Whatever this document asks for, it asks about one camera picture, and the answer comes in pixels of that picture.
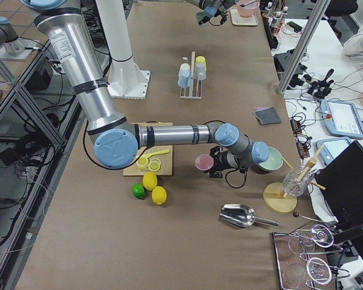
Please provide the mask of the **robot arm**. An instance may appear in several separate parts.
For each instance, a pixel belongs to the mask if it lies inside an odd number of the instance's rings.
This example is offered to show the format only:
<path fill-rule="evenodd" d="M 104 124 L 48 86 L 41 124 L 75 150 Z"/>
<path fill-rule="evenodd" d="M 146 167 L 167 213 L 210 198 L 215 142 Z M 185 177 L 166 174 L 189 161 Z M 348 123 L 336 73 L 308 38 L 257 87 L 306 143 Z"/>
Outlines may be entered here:
<path fill-rule="evenodd" d="M 216 143 L 220 170 L 246 171 L 269 158 L 268 146 L 252 141 L 229 123 L 184 126 L 141 126 L 119 112 L 114 97 L 144 98 L 149 72 L 132 58 L 123 4 L 97 1 L 97 9 L 111 55 L 104 78 L 79 1 L 25 1 L 35 26 L 48 36 L 87 117 L 87 132 L 102 166 L 120 170 L 132 165 L 140 148 L 161 145 Z"/>
<path fill-rule="evenodd" d="M 221 17 L 218 26 L 227 21 L 227 10 L 235 5 L 238 1 L 234 0 L 186 0 L 186 2 L 201 9 L 196 14 L 198 25 L 204 25 L 212 18 Z"/>

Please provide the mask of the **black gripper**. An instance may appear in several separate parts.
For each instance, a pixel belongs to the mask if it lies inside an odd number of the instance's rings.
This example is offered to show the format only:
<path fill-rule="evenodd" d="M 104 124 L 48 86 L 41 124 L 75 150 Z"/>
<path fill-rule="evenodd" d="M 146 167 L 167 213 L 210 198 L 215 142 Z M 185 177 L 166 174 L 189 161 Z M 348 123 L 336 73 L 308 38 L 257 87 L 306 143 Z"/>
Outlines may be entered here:
<path fill-rule="evenodd" d="M 229 150 L 224 150 L 221 146 L 210 149 L 209 156 L 213 158 L 214 165 L 208 170 L 210 178 L 222 178 L 222 171 L 227 169 L 239 169 L 239 163 Z"/>
<path fill-rule="evenodd" d="M 212 20 L 216 19 L 218 20 L 218 23 L 213 23 Z M 213 16 L 212 18 L 210 18 L 209 20 L 209 24 L 210 25 L 223 25 L 227 22 L 227 11 L 217 11 L 215 16 Z"/>

